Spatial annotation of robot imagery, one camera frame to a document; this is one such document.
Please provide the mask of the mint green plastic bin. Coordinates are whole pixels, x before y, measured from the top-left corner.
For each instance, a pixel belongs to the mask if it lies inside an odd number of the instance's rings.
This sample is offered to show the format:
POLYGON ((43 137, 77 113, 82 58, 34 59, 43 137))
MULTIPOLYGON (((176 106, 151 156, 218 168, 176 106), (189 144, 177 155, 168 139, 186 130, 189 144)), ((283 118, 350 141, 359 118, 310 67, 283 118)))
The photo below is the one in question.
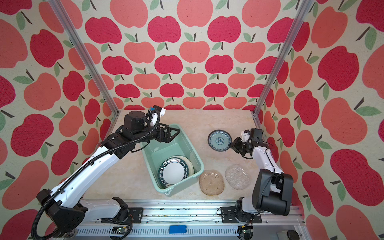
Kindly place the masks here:
POLYGON ((181 130, 170 143, 159 143, 156 140, 152 140, 149 145, 142 150, 155 189, 168 197, 196 184, 199 181, 199 176, 204 171, 203 161, 182 127, 178 124, 171 124, 170 127, 181 130), (164 188, 159 181, 158 170, 165 160, 174 156, 184 156, 188 158, 193 164, 194 174, 178 184, 164 188))

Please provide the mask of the small blue patterned plate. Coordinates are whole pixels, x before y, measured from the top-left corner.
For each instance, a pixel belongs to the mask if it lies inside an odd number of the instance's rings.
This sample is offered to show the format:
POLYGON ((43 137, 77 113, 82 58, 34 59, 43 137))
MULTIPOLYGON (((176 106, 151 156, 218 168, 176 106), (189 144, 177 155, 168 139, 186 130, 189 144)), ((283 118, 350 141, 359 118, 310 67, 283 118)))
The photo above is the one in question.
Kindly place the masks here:
POLYGON ((232 143, 231 135, 224 130, 212 131, 208 136, 208 144, 211 149, 217 152, 225 152, 232 143))

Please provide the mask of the clear glass square plate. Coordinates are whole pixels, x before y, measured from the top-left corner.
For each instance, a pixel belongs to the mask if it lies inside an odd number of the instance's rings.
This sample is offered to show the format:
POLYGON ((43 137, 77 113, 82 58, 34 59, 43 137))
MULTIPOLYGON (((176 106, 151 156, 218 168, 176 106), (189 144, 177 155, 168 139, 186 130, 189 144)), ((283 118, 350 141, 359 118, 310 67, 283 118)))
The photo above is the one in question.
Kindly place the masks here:
POLYGON ((243 190, 250 185, 248 173, 241 165, 228 167, 225 172, 225 177, 230 186, 235 190, 243 190))

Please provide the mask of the cream plate with flower sprig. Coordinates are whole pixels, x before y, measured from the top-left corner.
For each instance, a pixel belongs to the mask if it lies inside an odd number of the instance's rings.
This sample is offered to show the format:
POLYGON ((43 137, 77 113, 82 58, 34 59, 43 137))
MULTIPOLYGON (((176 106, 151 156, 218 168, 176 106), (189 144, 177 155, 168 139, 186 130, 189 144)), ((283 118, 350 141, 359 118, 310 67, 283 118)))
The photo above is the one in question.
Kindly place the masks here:
POLYGON ((168 159, 170 163, 179 163, 181 164, 185 169, 186 172, 188 173, 188 177, 192 176, 194 174, 194 167, 192 162, 184 157, 184 156, 174 156, 168 159))

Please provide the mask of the amber glass square plate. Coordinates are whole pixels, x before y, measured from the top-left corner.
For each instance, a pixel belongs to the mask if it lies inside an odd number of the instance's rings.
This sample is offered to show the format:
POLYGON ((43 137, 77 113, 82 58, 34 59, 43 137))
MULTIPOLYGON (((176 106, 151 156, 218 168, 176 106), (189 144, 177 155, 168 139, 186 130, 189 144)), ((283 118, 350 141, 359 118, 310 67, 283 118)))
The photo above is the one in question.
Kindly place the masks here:
POLYGON ((199 177, 201 191, 208 196, 220 195, 225 189, 222 174, 216 170, 206 170, 199 177))

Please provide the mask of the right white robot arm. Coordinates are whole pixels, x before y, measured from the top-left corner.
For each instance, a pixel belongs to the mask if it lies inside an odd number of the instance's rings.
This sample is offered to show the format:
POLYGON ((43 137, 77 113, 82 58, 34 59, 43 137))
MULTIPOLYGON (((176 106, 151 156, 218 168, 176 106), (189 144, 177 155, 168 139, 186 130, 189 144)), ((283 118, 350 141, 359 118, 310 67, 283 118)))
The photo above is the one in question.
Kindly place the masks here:
POLYGON ((260 213, 279 216, 288 216, 290 213, 293 177, 277 166, 270 144, 262 136, 261 129, 245 130, 234 140, 224 130, 215 130, 208 136, 208 144, 212 149, 218 152, 232 149, 244 159, 255 160, 260 169, 252 196, 241 197, 235 206, 220 209, 223 223, 260 223, 260 213))

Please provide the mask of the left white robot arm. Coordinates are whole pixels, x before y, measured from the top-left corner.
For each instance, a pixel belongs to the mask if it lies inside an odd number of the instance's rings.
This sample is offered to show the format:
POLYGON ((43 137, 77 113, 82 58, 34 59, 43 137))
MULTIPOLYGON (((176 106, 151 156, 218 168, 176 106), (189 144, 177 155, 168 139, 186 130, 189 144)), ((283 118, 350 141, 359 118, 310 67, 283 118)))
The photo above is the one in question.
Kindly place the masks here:
POLYGON ((89 187, 111 166, 134 150, 137 143, 149 143, 156 140, 170 143, 181 131, 168 125, 157 124, 138 129, 120 126, 109 135, 94 155, 85 162, 68 179, 53 190, 43 189, 37 194, 41 204, 32 224, 31 237, 34 240, 57 238, 75 230, 82 222, 101 220, 102 223, 127 226, 126 237, 132 230, 134 218, 129 207, 121 198, 114 197, 108 201, 81 202, 89 187), (39 236, 38 223, 43 214, 47 214, 56 228, 47 236, 39 236))

